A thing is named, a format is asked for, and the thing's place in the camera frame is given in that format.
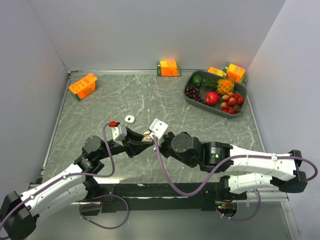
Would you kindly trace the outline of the pink earbud charging case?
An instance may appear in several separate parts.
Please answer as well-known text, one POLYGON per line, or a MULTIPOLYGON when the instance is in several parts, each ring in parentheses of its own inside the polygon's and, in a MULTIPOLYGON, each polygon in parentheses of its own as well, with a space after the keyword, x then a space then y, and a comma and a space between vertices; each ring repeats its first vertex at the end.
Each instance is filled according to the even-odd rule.
POLYGON ((150 131, 145 131, 143 133, 143 138, 141 140, 142 142, 146 142, 146 143, 152 143, 154 140, 151 136, 151 132, 150 131))

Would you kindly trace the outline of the white earbud charging case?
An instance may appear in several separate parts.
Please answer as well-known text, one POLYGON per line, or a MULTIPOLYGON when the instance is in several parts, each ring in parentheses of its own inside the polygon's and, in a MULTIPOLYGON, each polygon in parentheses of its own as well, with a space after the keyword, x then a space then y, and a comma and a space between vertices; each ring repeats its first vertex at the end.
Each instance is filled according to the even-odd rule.
POLYGON ((126 115, 124 120, 128 124, 134 124, 136 121, 136 118, 133 115, 126 115))

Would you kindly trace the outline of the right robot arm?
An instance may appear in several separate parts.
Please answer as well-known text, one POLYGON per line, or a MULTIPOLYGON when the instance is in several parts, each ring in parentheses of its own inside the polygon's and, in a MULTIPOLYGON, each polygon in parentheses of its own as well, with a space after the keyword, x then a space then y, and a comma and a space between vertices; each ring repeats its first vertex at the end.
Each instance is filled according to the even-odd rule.
POLYGON ((277 187, 284 193, 302 193, 308 179, 299 169, 302 158, 293 152, 285 154, 251 151, 216 141, 200 142, 188 133, 169 133, 159 143, 151 135, 158 158, 172 157, 181 163, 207 172, 208 181, 215 173, 224 173, 218 193, 230 199, 253 189, 277 187))

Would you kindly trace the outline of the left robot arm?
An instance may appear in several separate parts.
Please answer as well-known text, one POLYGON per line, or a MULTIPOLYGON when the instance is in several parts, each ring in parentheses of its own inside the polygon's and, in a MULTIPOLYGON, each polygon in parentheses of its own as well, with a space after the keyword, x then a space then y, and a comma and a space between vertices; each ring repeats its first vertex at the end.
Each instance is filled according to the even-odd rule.
POLYGON ((12 191, 4 197, 0 228, 7 233, 5 239, 24 240, 36 229, 40 217, 73 202, 95 200, 99 195, 95 178, 105 166, 103 159, 110 159, 111 172, 106 176, 111 177, 115 173, 114 155, 125 152, 132 158, 153 144, 151 131, 139 134, 117 122, 108 125, 112 128, 111 140, 88 137, 81 155, 61 173, 23 193, 12 191))

